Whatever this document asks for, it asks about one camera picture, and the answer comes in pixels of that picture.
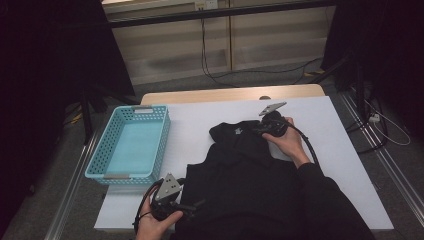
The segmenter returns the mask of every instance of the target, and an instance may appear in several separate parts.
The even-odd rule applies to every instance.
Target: black cloth backdrop
[[[65,107],[82,87],[134,91],[98,0],[1,0],[0,236],[19,209],[60,136]]]
[[[321,66],[327,70],[349,55],[351,61],[336,73],[336,87],[345,90],[356,81],[359,63],[376,95],[420,138],[424,138],[423,7],[418,0],[338,1]]]

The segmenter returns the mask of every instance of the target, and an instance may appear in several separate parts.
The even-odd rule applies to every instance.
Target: person's right hand
[[[294,126],[293,119],[287,117],[286,120]],[[287,128],[282,137],[274,137],[271,134],[264,133],[262,137],[274,143],[287,156],[289,156],[297,168],[302,164],[311,162],[302,146],[302,138],[299,133],[291,127]]]

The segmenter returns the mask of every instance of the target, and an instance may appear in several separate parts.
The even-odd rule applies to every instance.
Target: black garment
[[[333,232],[346,239],[344,231],[372,239],[336,183],[312,163],[297,171],[274,159],[267,141],[250,131],[257,123],[210,130],[215,144],[203,163],[188,165],[181,197],[185,205],[206,202],[192,221],[177,222],[172,239],[332,239]]]

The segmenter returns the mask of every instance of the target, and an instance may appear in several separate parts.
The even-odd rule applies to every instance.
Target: gray floor
[[[257,70],[283,71],[297,66],[299,64],[266,67]],[[314,62],[307,66],[306,72],[315,71],[318,66],[319,62]],[[217,78],[216,80],[238,87],[274,86],[292,84],[301,75],[302,69],[299,69],[278,74],[264,72],[236,73]],[[309,80],[310,78],[303,78],[298,83],[306,83]],[[325,93],[330,96],[343,124],[345,126],[351,125],[354,119],[343,103],[341,93],[335,90],[333,79],[328,79],[321,85]],[[191,77],[135,86],[137,96],[134,99],[140,100],[144,94],[149,92],[228,87],[217,84],[206,76]],[[120,104],[113,99],[106,99],[106,101],[110,105],[109,113],[113,106]],[[398,116],[391,112],[389,107],[385,106],[384,110],[386,116],[397,124],[401,124]],[[107,114],[93,112],[91,116],[93,117],[94,125],[100,126],[102,121],[107,119]],[[398,141],[405,140],[403,135],[392,125],[389,125],[389,132],[392,138]],[[370,147],[361,131],[356,131],[349,136],[358,151]],[[43,177],[35,184],[35,194],[25,199],[3,239],[45,238],[65,195],[68,183],[73,176],[73,171],[84,147],[83,141],[84,127],[81,121],[64,126],[63,134],[51,157],[50,164],[45,169]],[[423,146],[424,142],[422,140],[413,138],[408,146],[398,146],[389,142],[385,147],[418,195],[421,196],[424,195],[424,179],[422,178],[424,169]],[[395,231],[376,233],[377,239],[424,239],[423,226],[417,220],[410,205],[383,167],[378,155],[375,152],[361,154],[360,159],[371,180],[378,186],[377,193],[396,228]],[[133,239],[135,237],[133,233],[107,234],[93,229],[106,191],[107,188],[105,186],[100,186],[84,177],[81,179],[75,199],[72,201],[72,210],[67,216],[63,232],[60,232],[61,239]]]

